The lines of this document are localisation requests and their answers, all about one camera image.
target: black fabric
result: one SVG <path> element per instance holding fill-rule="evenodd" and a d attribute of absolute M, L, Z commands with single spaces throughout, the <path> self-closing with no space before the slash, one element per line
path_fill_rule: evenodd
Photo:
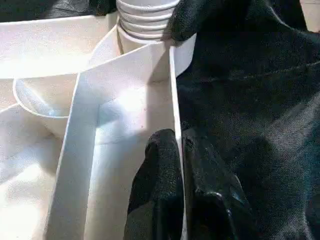
<path fill-rule="evenodd" d="M 0 22 L 106 15 L 116 0 L 0 0 Z"/>
<path fill-rule="evenodd" d="M 154 133 L 132 183 L 125 240 L 180 240 L 184 192 L 179 149 L 170 129 Z"/>
<path fill-rule="evenodd" d="M 243 4 L 201 25 L 177 79 L 181 124 L 237 175 L 259 239 L 320 239 L 320 35 L 298 1 Z"/>

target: stacked paper cups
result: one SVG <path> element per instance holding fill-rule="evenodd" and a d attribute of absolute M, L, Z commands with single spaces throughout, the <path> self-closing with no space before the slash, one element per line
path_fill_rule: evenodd
<path fill-rule="evenodd" d="M 168 23 L 180 0 L 116 0 L 120 26 L 132 37 L 160 41 L 169 38 Z"/>

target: gloved hand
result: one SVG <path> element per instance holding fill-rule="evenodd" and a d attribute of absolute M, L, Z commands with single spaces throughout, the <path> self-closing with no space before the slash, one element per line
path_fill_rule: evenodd
<path fill-rule="evenodd" d="M 184 192 L 179 149 L 171 129 L 155 132 L 134 177 L 124 240 L 180 240 Z"/>
<path fill-rule="evenodd" d="M 193 129 L 184 133 L 183 140 L 189 239 L 257 239 L 251 208 L 237 177 Z M 172 130 L 150 137 L 132 183 L 127 214 L 124 240 L 180 240 L 184 194 Z"/>
<path fill-rule="evenodd" d="M 204 32 L 236 31 L 248 19 L 248 12 L 255 10 L 250 16 L 253 22 L 261 22 L 265 15 L 264 20 L 277 22 L 280 18 L 291 27 L 306 30 L 299 0 L 291 1 L 290 7 L 286 5 L 286 0 L 180 0 L 172 17 L 172 38 L 185 41 L 202 28 Z"/>
<path fill-rule="evenodd" d="M 206 20 L 213 30 L 226 30 L 246 16 L 250 0 L 181 0 L 174 10 L 171 24 L 172 38 L 185 41 L 198 32 Z"/>

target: black glove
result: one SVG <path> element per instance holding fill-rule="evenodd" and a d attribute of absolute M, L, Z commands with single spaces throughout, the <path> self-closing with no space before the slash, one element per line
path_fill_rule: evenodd
<path fill-rule="evenodd" d="M 116 0 L 90 0 L 90 5 L 96 9 L 98 16 L 105 16 L 117 10 Z"/>
<path fill-rule="evenodd" d="M 132 183 L 124 240 L 180 240 L 184 192 L 175 134 L 154 133 Z"/>
<path fill-rule="evenodd" d="M 172 17 L 172 38 L 185 41 L 201 29 L 204 32 L 233 32 L 242 26 L 253 9 L 258 10 L 252 15 L 254 19 L 266 15 L 276 22 L 280 17 L 289 26 L 305 30 L 299 1 L 290 1 L 290 7 L 284 7 L 287 4 L 286 0 L 181 0 Z"/>

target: white tray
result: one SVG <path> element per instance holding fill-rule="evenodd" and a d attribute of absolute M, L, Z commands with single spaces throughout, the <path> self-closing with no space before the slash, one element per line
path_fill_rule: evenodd
<path fill-rule="evenodd" d="M 97 26 L 109 23 L 104 36 L 89 41 L 95 47 L 72 47 L 71 55 L 85 59 L 77 68 L 64 62 L 55 70 L 36 71 L 33 66 L 34 71 L 20 75 L 0 75 L 0 84 L 6 86 L 15 78 L 0 112 L 0 223 L 11 229 L 0 230 L 0 239 L 120 240 L 132 180 L 144 160 L 148 138 L 157 130 L 173 129 L 181 153 L 176 76 L 190 64 L 196 36 L 178 47 L 137 41 L 110 21 L 114 18 L 95 18 Z M 52 20 L 58 29 L 54 38 L 63 42 L 74 21 L 87 28 L 93 17 L 68 18 L 60 27 Z M 50 20 L 44 23 L 51 26 Z M 26 24 L 0 25 L 0 33 L 9 25 L 14 26 L 12 36 L 17 36 L 15 29 L 33 33 L 36 28 L 38 34 L 44 30 L 38 21 L 23 28 Z M 72 32 L 67 35 L 72 39 L 65 41 L 71 46 L 93 34 L 81 27 Z M 34 39 L 35 49 L 39 39 Z M 35 51 L 47 64 L 52 59 L 50 50 Z M 19 56 L 12 59 L 9 62 L 15 61 L 12 66 L 19 69 Z M 9 106 L 14 99 L 18 104 Z M 18 193 L 7 200 L 11 191 Z M 9 221 L 9 216 L 19 221 Z"/>

